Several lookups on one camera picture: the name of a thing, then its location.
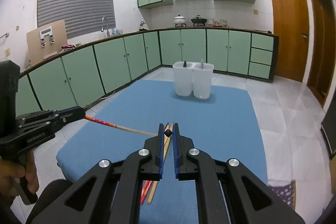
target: brown door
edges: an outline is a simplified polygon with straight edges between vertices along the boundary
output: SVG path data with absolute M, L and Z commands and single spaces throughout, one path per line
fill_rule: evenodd
M 314 12 L 314 51 L 307 85 L 324 104 L 335 64 L 335 16 L 332 0 L 312 0 Z
M 308 54 L 307 0 L 272 0 L 274 34 L 279 36 L 275 74 L 302 82 Z

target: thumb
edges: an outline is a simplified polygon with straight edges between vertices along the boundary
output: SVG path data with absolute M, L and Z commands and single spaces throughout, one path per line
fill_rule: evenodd
M 7 177 L 22 178 L 25 176 L 26 170 L 20 164 L 0 159 L 0 174 Z

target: faucet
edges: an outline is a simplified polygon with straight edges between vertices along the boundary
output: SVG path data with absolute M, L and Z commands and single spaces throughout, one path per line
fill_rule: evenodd
M 107 37 L 110 37 L 109 24 L 108 24 L 108 22 L 107 22 L 107 18 L 106 18 L 106 17 L 103 17 L 103 18 L 101 19 L 101 22 L 102 22 L 102 25 L 101 25 L 101 31 L 102 31 L 102 32 L 104 31 L 104 19 L 106 20 Z

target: metal bolt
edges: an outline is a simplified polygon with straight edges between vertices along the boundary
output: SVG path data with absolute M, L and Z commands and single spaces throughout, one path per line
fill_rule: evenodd
M 108 161 L 108 160 L 101 160 L 100 162 L 99 162 L 99 166 L 100 167 L 103 167 L 103 168 L 105 168 L 105 167 L 107 167 L 107 166 L 109 166 L 110 165 L 110 162 Z
M 230 159 L 230 160 L 229 160 L 229 164 L 230 164 L 231 166 L 233 166 L 233 167 L 236 167 L 236 166 L 239 165 L 239 160 L 237 160 L 237 159 Z
M 147 156 L 149 154 L 149 150 L 148 149 L 140 149 L 139 150 L 139 155 L 140 156 Z
M 196 156 L 199 153 L 200 153 L 200 151 L 197 148 L 192 148 L 192 149 L 189 150 L 189 154 L 193 155 L 193 156 Z

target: triangular cutout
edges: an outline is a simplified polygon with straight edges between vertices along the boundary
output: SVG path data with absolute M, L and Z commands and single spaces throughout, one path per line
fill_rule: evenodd
M 65 202 L 65 205 L 79 212 L 83 211 L 96 179 L 96 177 L 91 177 Z
M 252 181 L 250 181 L 248 177 L 243 176 L 241 177 L 241 180 L 244 183 L 252 206 L 256 211 L 272 205 L 271 199 L 266 196 L 266 194 L 262 190 L 260 190 Z

